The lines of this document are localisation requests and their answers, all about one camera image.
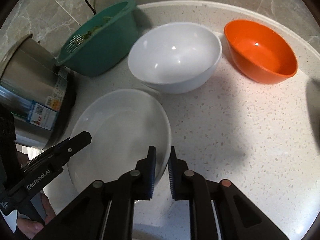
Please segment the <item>stainless steel rice cooker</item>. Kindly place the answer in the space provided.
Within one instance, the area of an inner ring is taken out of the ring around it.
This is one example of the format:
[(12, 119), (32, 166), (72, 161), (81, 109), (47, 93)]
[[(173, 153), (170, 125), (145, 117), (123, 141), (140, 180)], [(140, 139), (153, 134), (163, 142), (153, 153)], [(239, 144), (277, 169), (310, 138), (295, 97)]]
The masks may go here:
[(1, 104), (15, 118), (16, 142), (46, 150), (61, 137), (76, 98), (73, 71), (32, 34), (17, 41), (1, 60)]

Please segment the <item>green colander basket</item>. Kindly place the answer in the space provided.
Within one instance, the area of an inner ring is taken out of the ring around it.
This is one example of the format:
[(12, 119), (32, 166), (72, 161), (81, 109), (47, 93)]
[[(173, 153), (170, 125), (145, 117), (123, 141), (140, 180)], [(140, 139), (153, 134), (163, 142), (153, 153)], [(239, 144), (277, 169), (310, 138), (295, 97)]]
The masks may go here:
[(126, 0), (97, 13), (68, 38), (56, 64), (88, 77), (114, 67), (138, 39), (135, 9), (135, 1)]

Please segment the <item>white bowl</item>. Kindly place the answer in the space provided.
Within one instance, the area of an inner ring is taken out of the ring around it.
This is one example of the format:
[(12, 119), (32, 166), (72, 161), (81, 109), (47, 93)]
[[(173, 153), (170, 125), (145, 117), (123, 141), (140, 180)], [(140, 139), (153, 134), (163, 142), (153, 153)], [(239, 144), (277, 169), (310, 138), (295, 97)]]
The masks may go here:
[(146, 86), (161, 93), (182, 94), (204, 85), (221, 56), (221, 41), (210, 29), (192, 22), (173, 22), (140, 37), (129, 52), (128, 67)]

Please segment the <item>white deep plate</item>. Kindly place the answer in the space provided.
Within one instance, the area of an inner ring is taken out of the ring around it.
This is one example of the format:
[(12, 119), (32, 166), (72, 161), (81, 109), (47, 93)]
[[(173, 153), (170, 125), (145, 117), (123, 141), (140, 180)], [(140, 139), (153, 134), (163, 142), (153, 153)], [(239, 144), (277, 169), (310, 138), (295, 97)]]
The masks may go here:
[(78, 192), (99, 179), (109, 182), (135, 168), (156, 148), (155, 183), (166, 169), (171, 150), (168, 116), (150, 94), (119, 89), (101, 96), (76, 122), (71, 137), (89, 132), (92, 141), (68, 162), (71, 181)]

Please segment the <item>orange bowl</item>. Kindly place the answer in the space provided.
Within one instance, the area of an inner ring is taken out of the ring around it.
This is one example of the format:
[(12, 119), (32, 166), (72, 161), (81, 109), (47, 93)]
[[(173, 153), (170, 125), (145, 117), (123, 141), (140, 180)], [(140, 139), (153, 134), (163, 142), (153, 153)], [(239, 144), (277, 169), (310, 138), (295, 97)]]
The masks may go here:
[(266, 85), (293, 77), (297, 58), (289, 44), (274, 30), (249, 20), (233, 20), (224, 27), (231, 58), (242, 74)]

